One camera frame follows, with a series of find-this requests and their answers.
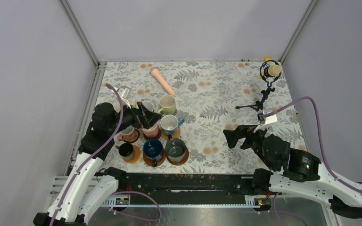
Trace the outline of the orange black smiley coaster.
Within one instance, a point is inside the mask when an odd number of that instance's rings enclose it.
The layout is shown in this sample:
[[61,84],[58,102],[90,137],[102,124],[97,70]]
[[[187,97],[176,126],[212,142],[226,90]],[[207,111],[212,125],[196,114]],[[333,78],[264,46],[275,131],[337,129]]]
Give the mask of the orange black smiley coaster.
[[124,135],[124,142],[126,142],[126,143],[134,143],[139,139],[139,137],[140,137],[140,132],[135,129],[129,135]]

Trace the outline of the small pink patterned mug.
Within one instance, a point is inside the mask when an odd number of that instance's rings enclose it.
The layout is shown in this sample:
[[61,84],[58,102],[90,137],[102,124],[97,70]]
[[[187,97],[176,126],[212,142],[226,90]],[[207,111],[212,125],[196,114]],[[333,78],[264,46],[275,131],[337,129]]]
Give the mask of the small pink patterned mug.
[[118,141],[135,141],[137,139],[138,133],[133,126],[129,126],[126,129],[122,130],[117,136]]

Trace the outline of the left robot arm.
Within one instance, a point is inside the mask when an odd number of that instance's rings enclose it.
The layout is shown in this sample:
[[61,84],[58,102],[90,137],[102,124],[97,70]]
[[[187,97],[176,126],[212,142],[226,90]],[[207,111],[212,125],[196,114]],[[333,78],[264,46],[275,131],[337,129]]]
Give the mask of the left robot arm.
[[149,129],[161,115],[148,110],[142,102],[137,107],[123,105],[119,112],[111,103],[95,106],[87,132],[78,148],[73,169],[62,190],[46,212],[33,219],[36,226],[85,226],[91,216],[112,193],[127,189],[125,171],[109,168],[92,191],[87,188],[98,168],[115,144],[114,136],[128,127]]

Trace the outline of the yellow mug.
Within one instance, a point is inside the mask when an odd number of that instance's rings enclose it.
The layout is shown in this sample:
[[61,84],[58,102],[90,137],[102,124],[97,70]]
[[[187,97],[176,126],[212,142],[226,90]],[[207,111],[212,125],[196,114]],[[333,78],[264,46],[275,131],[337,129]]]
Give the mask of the yellow mug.
[[117,103],[114,103],[114,105],[113,105],[114,110],[115,110],[117,113],[120,113],[121,110],[122,110],[125,106],[128,106],[129,108],[138,108],[138,106],[136,105],[136,103],[120,104],[119,102],[117,102]]

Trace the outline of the navy blue mug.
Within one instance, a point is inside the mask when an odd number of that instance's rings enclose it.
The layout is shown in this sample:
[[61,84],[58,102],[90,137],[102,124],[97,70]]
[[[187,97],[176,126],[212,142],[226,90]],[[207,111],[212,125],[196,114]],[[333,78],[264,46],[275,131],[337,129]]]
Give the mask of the navy blue mug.
[[153,167],[156,167],[164,156],[163,145],[157,139],[151,139],[143,145],[144,156],[152,162]]

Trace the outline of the white blue-handled mug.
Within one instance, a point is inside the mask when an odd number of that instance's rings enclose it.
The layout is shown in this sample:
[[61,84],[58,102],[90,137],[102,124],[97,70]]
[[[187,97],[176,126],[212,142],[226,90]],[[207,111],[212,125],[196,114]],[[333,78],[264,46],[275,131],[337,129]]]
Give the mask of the white blue-handled mug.
[[174,115],[166,115],[162,117],[159,125],[161,130],[164,130],[165,133],[172,138],[171,135],[175,134],[178,128],[184,123],[185,117],[177,118]]

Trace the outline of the brown ceramic saucer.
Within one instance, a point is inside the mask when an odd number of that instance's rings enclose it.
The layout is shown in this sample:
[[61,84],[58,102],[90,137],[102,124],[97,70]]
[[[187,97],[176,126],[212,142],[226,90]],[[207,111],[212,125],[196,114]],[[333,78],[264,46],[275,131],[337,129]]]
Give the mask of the brown ceramic saucer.
[[148,166],[150,166],[150,167],[157,167],[157,166],[162,165],[162,164],[165,162],[165,160],[166,160],[166,153],[163,154],[162,159],[159,160],[156,164],[154,164],[154,161],[153,161],[152,159],[148,158],[145,154],[143,154],[143,160],[144,160],[144,162],[145,162]]
[[172,161],[168,155],[166,156],[166,158],[167,158],[167,160],[168,160],[172,165],[176,165],[176,166],[183,165],[183,164],[185,164],[185,163],[187,162],[187,160],[188,160],[188,158],[189,158],[189,150],[186,149],[184,158],[183,158],[182,161],[180,161],[180,162]]

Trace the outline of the light green mug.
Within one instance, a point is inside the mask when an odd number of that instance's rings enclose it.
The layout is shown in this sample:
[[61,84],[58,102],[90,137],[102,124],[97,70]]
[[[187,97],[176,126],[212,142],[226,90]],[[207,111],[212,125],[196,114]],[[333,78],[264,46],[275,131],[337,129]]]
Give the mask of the light green mug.
[[172,95],[164,95],[159,99],[158,114],[162,116],[176,114],[176,100]]

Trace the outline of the black mug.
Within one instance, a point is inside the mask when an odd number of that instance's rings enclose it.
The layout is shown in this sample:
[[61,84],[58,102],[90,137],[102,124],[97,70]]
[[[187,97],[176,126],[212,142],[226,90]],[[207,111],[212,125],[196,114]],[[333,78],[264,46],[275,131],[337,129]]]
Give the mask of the black mug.
[[125,161],[130,161],[135,157],[134,147],[130,143],[123,143],[121,145],[116,145],[115,148],[118,149],[120,156]]

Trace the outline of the dark green mug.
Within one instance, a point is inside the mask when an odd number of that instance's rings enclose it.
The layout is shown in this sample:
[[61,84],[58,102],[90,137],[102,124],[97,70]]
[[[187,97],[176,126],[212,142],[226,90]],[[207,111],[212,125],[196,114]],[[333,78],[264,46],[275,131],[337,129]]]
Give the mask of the dark green mug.
[[165,146],[167,156],[176,163],[184,160],[186,149],[186,144],[179,138],[170,139]]

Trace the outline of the light brown round coaster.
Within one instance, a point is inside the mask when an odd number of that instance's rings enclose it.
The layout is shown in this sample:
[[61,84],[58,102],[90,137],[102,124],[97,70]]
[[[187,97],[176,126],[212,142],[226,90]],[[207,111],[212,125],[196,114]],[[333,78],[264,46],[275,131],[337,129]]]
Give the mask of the light brown round coaster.
[[141,156],[141,150],[139,147],[133,145],[133,152],[128,157],[123,157],[123,160],[127,163],[136,163]]

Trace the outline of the dark walnut coaster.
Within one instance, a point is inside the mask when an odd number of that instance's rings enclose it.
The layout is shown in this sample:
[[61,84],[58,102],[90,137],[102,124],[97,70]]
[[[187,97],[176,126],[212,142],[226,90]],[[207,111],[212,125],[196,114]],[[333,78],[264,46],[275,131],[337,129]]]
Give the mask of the dark walnut coaster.
[[148,137],[146,134],[143,134],[143,137],[146,141],[152,140],[152,139],[159,139],[161,137],[161,132],[159,132],[155,137]]

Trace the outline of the woven rattan coaster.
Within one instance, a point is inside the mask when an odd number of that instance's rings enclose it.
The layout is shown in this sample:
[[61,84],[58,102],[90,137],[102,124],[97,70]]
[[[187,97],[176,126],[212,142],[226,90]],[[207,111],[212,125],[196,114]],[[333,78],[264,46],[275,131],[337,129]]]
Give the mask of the woven rattan coaster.
[[[165,133],[164,130],[161,130],[161,135],[162,135],[162,137],[163,137],[166,141],[169,141],[169,140],[170,140],[169,136]],[[172,137],[172,138],[179,138],[180,135],[181,135],[181,129],[178,128],[177,131],[175,132],[175,134],[171,135],[171,137]]]

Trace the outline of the pink mug back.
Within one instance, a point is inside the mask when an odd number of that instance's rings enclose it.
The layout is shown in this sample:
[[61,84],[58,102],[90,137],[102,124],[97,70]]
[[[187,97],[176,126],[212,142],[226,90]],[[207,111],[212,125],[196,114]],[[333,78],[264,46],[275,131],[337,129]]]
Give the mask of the pink mug back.
[[160,133],[158,122],[155,123],[154,126],[152,126],[149,129],[141,129],[141,130],[143,132],[143,135],[148,138],[155,138]]

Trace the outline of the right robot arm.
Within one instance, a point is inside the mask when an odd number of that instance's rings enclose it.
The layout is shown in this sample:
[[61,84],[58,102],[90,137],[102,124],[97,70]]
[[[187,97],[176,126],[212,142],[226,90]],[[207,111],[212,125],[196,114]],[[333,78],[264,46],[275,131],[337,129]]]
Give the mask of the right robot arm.
[[252,149],[267,168],[256,169],[250,191],[258,194],[287,193],[306,198],[329,207],[336,215],[362,218],[362,182],[347,180],[329,172],[315,155],[295,148],[280,137],[255,125],[239,125],[234,130],[225,129],[227,145],[234,148],[244,139],[240,149]]

